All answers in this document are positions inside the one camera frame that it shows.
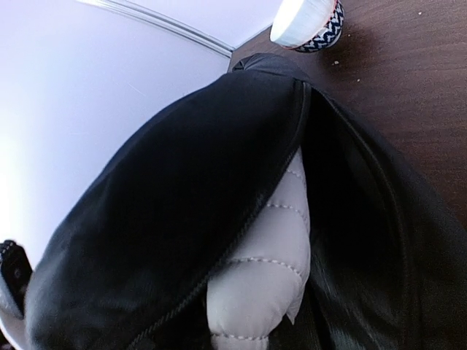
black nylon bag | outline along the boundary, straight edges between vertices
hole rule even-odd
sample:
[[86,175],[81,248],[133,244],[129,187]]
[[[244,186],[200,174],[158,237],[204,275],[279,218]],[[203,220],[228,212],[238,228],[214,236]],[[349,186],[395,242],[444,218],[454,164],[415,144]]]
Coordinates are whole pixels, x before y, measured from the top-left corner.
[[312,272],[271,350],[464,349],[465,230],[375,130],[275,55],[167,107],[110,160],[31,278],[31,349],[210,349],[207,279],[298,147]]

zigzag pattern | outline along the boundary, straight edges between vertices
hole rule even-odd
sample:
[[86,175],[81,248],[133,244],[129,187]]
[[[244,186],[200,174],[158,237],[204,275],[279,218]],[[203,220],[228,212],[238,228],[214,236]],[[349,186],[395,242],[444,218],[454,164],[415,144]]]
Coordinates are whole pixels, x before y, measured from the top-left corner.
[[341,34],[343,23],[344,8],[342,7],[341,2],[338,0],[336,9],[333,12],[333,16],[326,24],[325,28],[312,40],[306,44],[301,45],[300,47],[297,47],[295,51],[300,53],[315,53],[316,51],[332,46]]

stitching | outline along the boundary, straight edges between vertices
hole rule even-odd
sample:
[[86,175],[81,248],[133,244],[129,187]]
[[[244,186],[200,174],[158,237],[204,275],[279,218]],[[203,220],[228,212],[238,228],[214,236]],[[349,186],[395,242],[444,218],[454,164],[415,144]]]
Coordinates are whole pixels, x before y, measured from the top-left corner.
[[264,341],[268,338],[267,335],[263,335],[261,337],[244,337],[242,335],[233,335],[233,334],[226,334],[226,333],[212,333],[212,335],[215,337],[237,339],[238,341]]
[[297,171],[294,171],[294,170],[290,170],[290,169],[287,169],[287,172],[289,174],[292,174],[294,175],[297,179],[300,179],[301,183],[303,184],[303,186],[305,186],[306,188],[306,180],[305,178]]
[[296,209],[295,207],[293,206],[285,206],[283,204],[274,204],[274,203],[267,203],[266,206],[268,208],[277,208],[277,209],[289,209],[291,211],[294,211],[295,213],[297,213],[298,215],[300,215],[300,217],[303,219],[304,221],[304,224],[305,224],[305,227],[306,227],[306,230],[308,230],[308,219],[305,217],[304,213],[302,213],[301,211],[299,211],[298,209]]
[[234,264],[234,263],[270,263],[270,264],[276,264],[276,265],[280,265],[280,266],[283,266],[285,268],[288,268],[289,270],[294,272],[295,275],[297,275],[298,277],[300,277],[300,279],[303,280],[301,272],[299,270],[294,268],[292,265],[289,265],[289,264],[287,264],[285,262],[275,260],[275,259],[264,259],[264,258],[260,258],[260,257],[242,257],[242,258],[229,260],[228,263],[232,263],[232,264]]

white wall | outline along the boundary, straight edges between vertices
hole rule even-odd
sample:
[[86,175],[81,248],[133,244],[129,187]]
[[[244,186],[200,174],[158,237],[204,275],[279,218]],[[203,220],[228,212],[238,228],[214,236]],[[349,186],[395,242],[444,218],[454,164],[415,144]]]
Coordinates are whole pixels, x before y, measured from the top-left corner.
[[72,0],[1,7],[0,239],[24,244],[35,266],[116,149],[228,59]]
[[272,24],[282,0],[129,0],[233,47]]

zipper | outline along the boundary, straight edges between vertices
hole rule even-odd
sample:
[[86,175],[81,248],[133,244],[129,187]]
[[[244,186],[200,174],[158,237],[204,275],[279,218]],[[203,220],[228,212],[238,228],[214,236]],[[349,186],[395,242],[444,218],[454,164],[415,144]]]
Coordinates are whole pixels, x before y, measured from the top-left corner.
[[350,133],[354,142],[359,147],[359,150],[362,152],[362,155],[365,161],[370,168],[370,171],[373,173],[375,181],[377,182],[378,187],[382,191],[383,201],[389,204],[390,214],[388,215],[388,221],[390,222],[391,230],[396,234],[398,239],[401,256],[402,256],[402,268],[403,268],[403,291],[402,291],[402,322],[401,322],[401,338],[400,345],[401,349],[406,350],[415,350],[420,349],[420,342],[416,343],[416,337],[420,332],[416,332],[416,336],[411,337],[410,335],[414,332],[410,327],[410,314],[411,306],[414,300],[412,299],[413,295],[416,295],[414,291],[415,286],[415,273],[414,273],[414,262],[412,257],[412,252],[410,251],[409,239],[406,233],[407,225],[404,220],[404,210],[400,201],[397,199],[396,191],[391,181],[388,179],[385,171],[381,167],[380,162],[378,161],[377,156],[371,151],[365,140],[360,136],[360,134],[355,130],[353,125],[342,115],[341,111],[334,104],[332,100],[323,96],[325,100],[330,104],[331,108],[338,115],[339,119],[347,127],[347,131]]
[[306,82],[298,81],[297,82],[301,83],[302,86],[302,96],[300,98],[300,101],[296,101],[295,108],[297,108],[297,105],[301,106],[300,108],[300,113],[299,113],[299,119],[297,122],[297,125],[295,126],[295,134],[293,135],[293,139],[289,144],[288,150],[286,152],[285,159],[282,161],[282,167],[280,171],[277,172],[277,175],[273,178],[272,181],[269,182],[269,184],[266,186],[266,191],[263,194],[263,197],[261,198],[260,201],[257,201],[257,203],[254,205],[252,209],[249,209],[248,211],[250,212],[249,216],[245,220],[242,229],[237,233],[235,239],[233,242],[228,246],[224,254],[217,260],[217,262],[212,266],[212,268],[209,270],[209,272],[205,275],[205,277],[200,280],[200,282],[194,287],[194,289],[191,291],[191,293],[184,299],[182,300],[179,305],[168,312],[166,315],[161,317],[158,321],[156,321],[154,324],[140,332],[135,339],[130,343],[129,346],[126,347],[126,350],[134,350],[136,348],[136,345],[138,342],[140,342],[144,338],[148,338],[151,336],[152,333],[154,333],[159,327],[161,327],[163,324],[168,322],[169,320],[173,319],[176,317],[189,303],[191,303],[201,292],[201,290],[206,286],[209,278],[213,276],[215,271],[219,270],[223,263],[226,261],[228,256],[232,253],[232,251],[235,249],[235,247],[238,245],[240,240],[243,238],[244,234],[247,232],[248,228],[250,228],[251,224],[255,221],[256,217],[260,213],[260,211],[263,209],[263,207],[266,205],[267,200],[271,197],[273,194],[274,190],[276,189],[277,184],[279,183],[280,179],[283,177],[285,170],[287,169],[288,165],[292,161],[293,157],[295,156],[298,148],[300,147],[300,143],[302,140],[302,136],[304,134],[305,130],[305,124],[307,120],[306,111],[309,110],[309,104],[310,104],[310,98],[306,98],[307,96],[310,96],[312,93],[312,87]]

